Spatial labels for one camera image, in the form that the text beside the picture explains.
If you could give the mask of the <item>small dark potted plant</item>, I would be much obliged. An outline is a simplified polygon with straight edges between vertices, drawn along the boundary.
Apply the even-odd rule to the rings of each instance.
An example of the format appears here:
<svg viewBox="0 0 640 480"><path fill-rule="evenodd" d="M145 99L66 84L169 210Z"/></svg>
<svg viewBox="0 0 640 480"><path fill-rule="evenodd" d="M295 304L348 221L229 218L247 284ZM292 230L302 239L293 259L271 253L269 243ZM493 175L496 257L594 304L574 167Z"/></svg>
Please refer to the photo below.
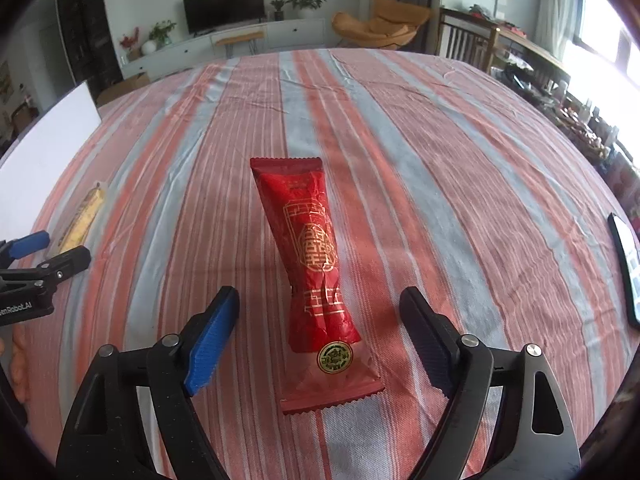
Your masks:
<svg viewBox="0 0 640 480"><path fill-rule="evenodd" d="M280 22L284 20L284 6L285 6L286 1L285 0L271 0L270 1L270 6L272 7L273 10L273 19L276 22Z"/></svg>

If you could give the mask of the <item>plant in white vase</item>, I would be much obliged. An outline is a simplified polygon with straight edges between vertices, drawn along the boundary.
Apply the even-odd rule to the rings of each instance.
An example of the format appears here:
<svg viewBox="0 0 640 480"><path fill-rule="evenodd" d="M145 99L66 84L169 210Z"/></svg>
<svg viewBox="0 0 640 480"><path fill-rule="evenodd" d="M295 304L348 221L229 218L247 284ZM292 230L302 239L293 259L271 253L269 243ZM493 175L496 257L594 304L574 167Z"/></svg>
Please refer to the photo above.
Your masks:
<svg viewBox="0 0 640 480"><path fill-rule="evenodd" d="M158 49L171 44L170 34L176 28L177 23L171 20L163 20L156 22L151 31L149 32L149 38L142 44L141 53L143 56L151 55Z"/></svg>

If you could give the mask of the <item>yellow rice cracker packet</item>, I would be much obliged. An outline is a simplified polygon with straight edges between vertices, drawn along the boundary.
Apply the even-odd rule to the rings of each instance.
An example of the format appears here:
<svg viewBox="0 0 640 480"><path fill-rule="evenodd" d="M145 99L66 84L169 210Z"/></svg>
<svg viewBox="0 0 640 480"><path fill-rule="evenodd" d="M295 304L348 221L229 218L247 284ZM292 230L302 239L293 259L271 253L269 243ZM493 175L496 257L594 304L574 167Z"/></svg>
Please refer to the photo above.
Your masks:
<svg viewBox="0 0 640 480"><path fill-rule="evenodd" d="M64 224L64 230L55 237L47 252L54 257L84 244L94 219L106 201L107 187L96 181L74 211L73 217Z"/></svg>

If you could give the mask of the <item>black television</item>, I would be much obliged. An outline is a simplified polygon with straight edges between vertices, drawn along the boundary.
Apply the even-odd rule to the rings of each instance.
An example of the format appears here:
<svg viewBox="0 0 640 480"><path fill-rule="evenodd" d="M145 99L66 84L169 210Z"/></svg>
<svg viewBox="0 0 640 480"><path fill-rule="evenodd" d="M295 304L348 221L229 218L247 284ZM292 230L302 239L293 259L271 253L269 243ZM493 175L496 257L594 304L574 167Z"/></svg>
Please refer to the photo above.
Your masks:
<svg viewBox="0 0 640 480"><path fill-rule="evenodd" d="M266 16L265 0L183 0L183 7L191 35Z"/></svg>

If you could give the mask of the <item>striped red grey tablecloth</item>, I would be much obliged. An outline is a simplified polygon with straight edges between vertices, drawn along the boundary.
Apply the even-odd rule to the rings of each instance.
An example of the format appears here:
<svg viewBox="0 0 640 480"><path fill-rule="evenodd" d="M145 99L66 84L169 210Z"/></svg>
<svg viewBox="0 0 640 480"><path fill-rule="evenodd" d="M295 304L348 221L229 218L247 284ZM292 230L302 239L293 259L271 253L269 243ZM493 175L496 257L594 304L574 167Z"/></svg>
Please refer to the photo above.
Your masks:
<svg viewBox="0 0 640 480"><path fill-rule="evenodd" d="M398 318L408 286L488 346L539 344L579 440L638 347L606 225L616 197L544 115L465 64L347 49L216 62L104 106L72 156L36 228L59 236L104 188L92 265L17 335L48 455L96 350L154 344L224 285L239 322L194 404L235 479L410 474L446 401ZM322 159L343 296L383 392L281 412L290 292L254 157Z"/></svg>

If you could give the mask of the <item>green potted plant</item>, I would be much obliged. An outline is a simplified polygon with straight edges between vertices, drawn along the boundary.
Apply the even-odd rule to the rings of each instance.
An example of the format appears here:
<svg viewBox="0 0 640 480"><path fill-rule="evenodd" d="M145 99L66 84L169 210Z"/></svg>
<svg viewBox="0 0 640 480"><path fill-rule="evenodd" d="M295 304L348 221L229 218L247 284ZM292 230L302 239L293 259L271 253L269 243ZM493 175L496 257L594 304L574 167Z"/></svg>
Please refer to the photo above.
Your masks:
<svg viewBox="0 0 640 480"><path fill-rule="evenodd" d="M300 18L309 18L329 0L286 0Z"/></svg>

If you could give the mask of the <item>orange lounge chair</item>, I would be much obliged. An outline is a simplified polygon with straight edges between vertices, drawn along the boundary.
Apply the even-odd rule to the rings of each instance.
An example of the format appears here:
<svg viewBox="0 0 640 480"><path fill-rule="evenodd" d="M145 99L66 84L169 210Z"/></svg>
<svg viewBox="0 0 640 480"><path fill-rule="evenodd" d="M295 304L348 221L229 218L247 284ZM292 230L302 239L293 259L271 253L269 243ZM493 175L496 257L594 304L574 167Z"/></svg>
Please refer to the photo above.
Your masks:
<svg viewBox="0 0 640 480"><path fill-rule="evenodd" d="M365 49L398 50L416 38L431 18L432 10L395 0L374 0L373 15L360 21L347 12L336 12L331 26L341 42Z"/></svg>

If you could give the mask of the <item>white board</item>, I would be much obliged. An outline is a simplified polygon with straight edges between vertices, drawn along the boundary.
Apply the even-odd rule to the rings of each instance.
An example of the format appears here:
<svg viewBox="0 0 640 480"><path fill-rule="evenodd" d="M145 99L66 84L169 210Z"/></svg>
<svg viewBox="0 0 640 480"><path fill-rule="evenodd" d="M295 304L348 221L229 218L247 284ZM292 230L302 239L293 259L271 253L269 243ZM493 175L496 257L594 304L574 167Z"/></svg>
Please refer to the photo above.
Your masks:
<svg viewBox="0 0 640 480"><path fill-rule="evenodd" d="M96 131L101 117L84 82L21 133L2 156L0 236L28 234L68 164Z"/></svg>

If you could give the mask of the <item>white tv cabinet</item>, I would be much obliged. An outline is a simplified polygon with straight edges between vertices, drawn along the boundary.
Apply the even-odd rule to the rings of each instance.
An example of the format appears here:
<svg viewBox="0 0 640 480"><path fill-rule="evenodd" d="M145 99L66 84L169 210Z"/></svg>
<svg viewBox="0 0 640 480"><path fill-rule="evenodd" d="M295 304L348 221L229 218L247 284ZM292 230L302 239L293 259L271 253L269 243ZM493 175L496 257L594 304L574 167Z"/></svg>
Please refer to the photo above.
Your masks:
<svg viewBox="0 0 640 480"><path fill-rule="evenodd" d="M325 46L324 18L296 18L226 29L174 42L149 55L142 55L120 70L125 79L146 73L150 81L154 81L221 58Z"/></svg>

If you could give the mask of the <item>black smartphone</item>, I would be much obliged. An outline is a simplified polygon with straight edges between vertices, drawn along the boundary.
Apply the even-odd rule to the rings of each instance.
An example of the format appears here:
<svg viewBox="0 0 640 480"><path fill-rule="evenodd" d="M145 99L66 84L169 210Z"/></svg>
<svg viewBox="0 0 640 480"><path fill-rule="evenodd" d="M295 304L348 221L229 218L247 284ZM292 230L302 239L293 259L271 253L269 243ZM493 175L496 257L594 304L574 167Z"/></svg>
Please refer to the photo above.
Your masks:
<svg viewBox="0 0 640 480"><path fill-rule="evenodd" d="M639 252L634 232L615 212L608 215L608 228L616 249L622 274L627 321L638 330L640 327Z"/></svg>

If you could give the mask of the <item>wooden bench stool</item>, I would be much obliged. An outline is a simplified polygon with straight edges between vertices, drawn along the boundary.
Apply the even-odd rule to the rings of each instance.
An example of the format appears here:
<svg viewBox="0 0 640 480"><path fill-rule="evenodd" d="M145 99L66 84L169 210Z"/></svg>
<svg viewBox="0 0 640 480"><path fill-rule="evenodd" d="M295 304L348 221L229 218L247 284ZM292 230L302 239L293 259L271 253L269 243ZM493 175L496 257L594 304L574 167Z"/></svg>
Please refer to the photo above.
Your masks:
<svg viewBox="0 0 640 480"><path fill-rule="evenodd" d="M250 55L257 54L258 42L265 39L265 33L262 29L255 30L254 32L248 32L247 34L230 36L217 40L214 43L216 48L224 48L224 54L226 58L232 58L234 48L239 44L246 44Z"/></svg>

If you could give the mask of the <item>red flowers in vase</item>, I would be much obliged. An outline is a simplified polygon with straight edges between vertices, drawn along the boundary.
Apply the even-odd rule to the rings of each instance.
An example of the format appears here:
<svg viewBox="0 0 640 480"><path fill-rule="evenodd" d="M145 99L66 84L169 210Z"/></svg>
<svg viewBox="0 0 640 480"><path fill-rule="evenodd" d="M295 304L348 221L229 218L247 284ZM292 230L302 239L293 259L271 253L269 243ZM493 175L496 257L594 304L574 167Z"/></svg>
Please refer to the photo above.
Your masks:
<svg viewBox="0 0 640 480"><path fill-rule="evenodd" d="M136 27L130 35L124 35L118 40L120 47L126 54L128 62L132 62L139 57L139 39L140 28Z"/></svg>

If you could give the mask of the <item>dark wooden chair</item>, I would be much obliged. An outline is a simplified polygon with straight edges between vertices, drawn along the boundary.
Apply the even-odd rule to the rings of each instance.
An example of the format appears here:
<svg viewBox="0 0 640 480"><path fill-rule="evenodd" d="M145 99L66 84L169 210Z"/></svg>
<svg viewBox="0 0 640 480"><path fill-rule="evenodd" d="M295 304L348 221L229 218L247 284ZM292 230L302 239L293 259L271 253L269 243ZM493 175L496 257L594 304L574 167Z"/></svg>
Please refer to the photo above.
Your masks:
<svg viewBox="0 0 640 480"><path fill-rule="evenodd" d="M438 16L435 54L489 74L500 27L486 18L447 8L440 8Z"/></svg>

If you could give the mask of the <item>red snack packet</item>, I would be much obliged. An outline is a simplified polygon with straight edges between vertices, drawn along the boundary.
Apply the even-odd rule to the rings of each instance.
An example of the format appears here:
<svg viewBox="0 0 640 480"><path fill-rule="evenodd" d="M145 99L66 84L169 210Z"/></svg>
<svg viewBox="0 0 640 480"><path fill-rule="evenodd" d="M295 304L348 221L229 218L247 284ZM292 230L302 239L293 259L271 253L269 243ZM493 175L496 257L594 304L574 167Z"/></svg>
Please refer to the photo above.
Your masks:
<svg viewBox="0 0 640 480"><path fill-rule="evenodd" d="M341 290L322 160L254 157L250 170L291 289L282 412L322 410L382 391Z"/></svg>

